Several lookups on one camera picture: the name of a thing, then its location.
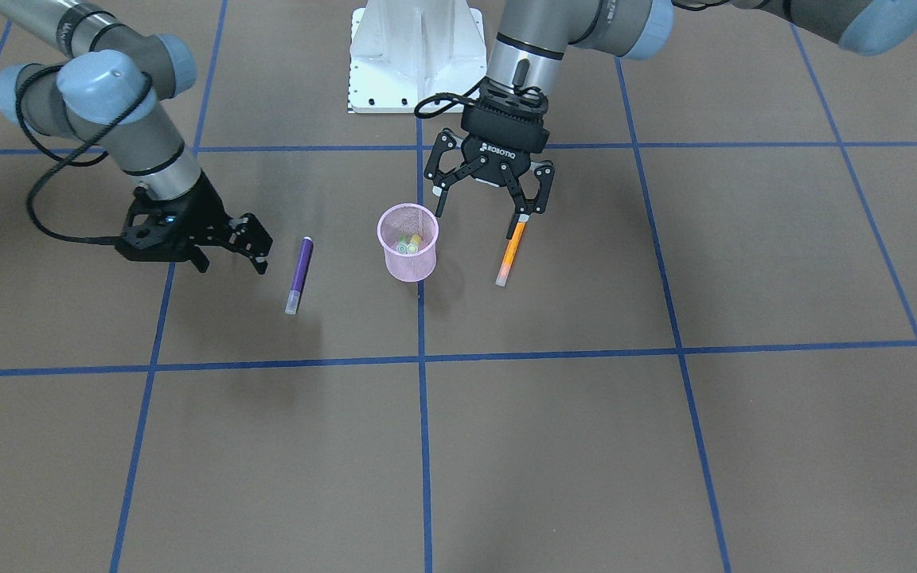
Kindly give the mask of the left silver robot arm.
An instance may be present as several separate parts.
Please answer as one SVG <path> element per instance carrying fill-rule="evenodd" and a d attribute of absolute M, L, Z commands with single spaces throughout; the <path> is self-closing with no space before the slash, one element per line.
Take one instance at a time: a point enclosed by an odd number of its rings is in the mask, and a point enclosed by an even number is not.
<path fill-rule="evenodd" d="M 537 161 L 547 145 L 549 97 L 568 48 L 646 60 L 665 47 L 678 11 L 700 12 L 711 1 L 509 1 L 487 57 L 484 76 L 466 93 L 437 93 L 417 105 L 418 119 L 458 106 L 461 133 L 436 135 L 423 168 L 443 215 L 448 193 L 472 178 L 513 200 L 507 238 L 531 215 L 546 211 L 556 167 Z M 874 56 L 917 30 L 917 1 L 735 1 L 808 30 L 841 49 Z"/>

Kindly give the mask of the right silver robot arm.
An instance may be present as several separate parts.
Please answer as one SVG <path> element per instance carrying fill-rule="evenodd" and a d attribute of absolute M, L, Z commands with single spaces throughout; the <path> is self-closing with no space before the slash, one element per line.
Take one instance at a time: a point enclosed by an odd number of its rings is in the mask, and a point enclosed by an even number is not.
<path fill-rule="evenodd" d="M 135 262 L 189 262 L 207 271 L 206 247 L 239 254 L 262 275 L 271 236 L 254 214 L 230 216 L 192 149 L 162 106 L 196 83 L 192 51 L 178 37 L 145 36 L 84 1 L 0 1 L 0 14 L 65 55 L 55 65 L 26 63 L 0 72 L 0 112 L 40 152 L 41 137 L 76 149 L 51 154 L 53 166 L 25 200 L 29 220 L 61 242 L 113 247 Z M 101 146 L 134 184 L 134 200 L 115 236 L 67 236 L 37 217 L 35 200 L 55 174 L 83 166 Z"/>

